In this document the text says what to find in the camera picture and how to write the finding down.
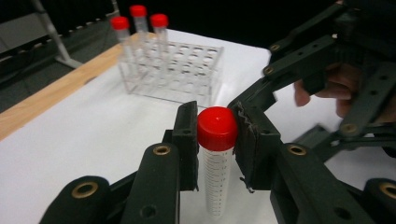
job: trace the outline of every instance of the red screw cap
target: red screw cap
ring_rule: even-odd
[[[114,17],[110,21],[114,30],[124,30],[129,28],[129,22],[126,17]]]
[[[168,26],[168,17],[165,14],[154,14],[150,17],[153,27]]]
[[[129,7],[129,12],[133,17],[144,17],[148,14],[146,11],[146,7],[141,5],[134,5]]]
[[[238,135],[233,111],[213,106],[198,115],[198,143],[211,151],[225,151],[235,145]]]

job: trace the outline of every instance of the screw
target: screw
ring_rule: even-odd
[[[358,127],[356,126],[356,124],[344,124],[343,126],[341,126],[341,132],[343,133],[355,133],[358,130]]]
[[[270,47],[270,50],[271,51],[277,51],[277,50],[279,50],[280,49],[280,46],[278,45],[278,44],[274,44],[274,45],[272,45],[271,47]]]
[[[274,72],[274,68],[273,67],[268,66],[268,67],[264,68],[264,74],[265,75],[270,75],[273,72]]]

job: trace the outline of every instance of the plastic tube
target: plastic tube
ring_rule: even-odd
[[[145,6],[134,5],[129,7],[131,16],[134,18],[134,28],[136,29],[139,44],[143,48],[148,39],[149,28],[147,23],[147,10]]]
[[[157,44],[162,57],[168,52],[168,17],[164,14],[154,14],[150,17],[151,26],[157,38]]]
[[[219,219],[227,201],[237,126],[231,109],[214,106],[198,116],[198,143],[204,149],[206,210]]]
[[[123,55],[130,61],[134,59],[131,34],[129,33],[129,22],[126,17],[114,17],[111,19],[111,26],[117,35],[117,39],[122,47]]]
[[[169,64],[169,52],[168,52],[168,33],[166,27],[168,26],[168,17],[164,14],[154,14],[150,17],[151,26],[153,27],[156,41],[157,51],[159,60],[154,60],[154,66],[160,67],[160,76],[157,85],[159,87],[168,84],[168,64]]]

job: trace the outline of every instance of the red cap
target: red cap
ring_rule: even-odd
[[[211,151],[225,151],[235,146],[238,135],[233,111],[213,106],[198,115],[198,143]]]
[[[114,17],[110,22],[114,30],[124,30],[129,28],[129,22],[126,17]]]
[[[165,14],[154,14],[150,17],[153,27],[168,26],[168,17]]]
[[[133,17],[144,17],[148,14],[146,11],[146,7],[141,5],[134,5],[129,7],[129,12]]]

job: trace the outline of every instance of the wooden edge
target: wooden edge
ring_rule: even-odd
[[[120,52],[120,45],[108,49],[41,91],[1,113],[0,141],[83,87],[93,78],[103,74],[108,68],[117,63],[117,56]]]

